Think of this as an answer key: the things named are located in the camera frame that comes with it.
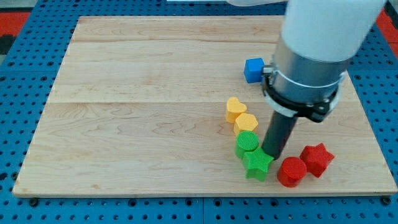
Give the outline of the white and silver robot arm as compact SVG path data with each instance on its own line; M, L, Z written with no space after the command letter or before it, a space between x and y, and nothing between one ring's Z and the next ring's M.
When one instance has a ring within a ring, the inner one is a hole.
M290 0L269 64L262 69L272 120L316 123L338 104L345 71L386 0Z

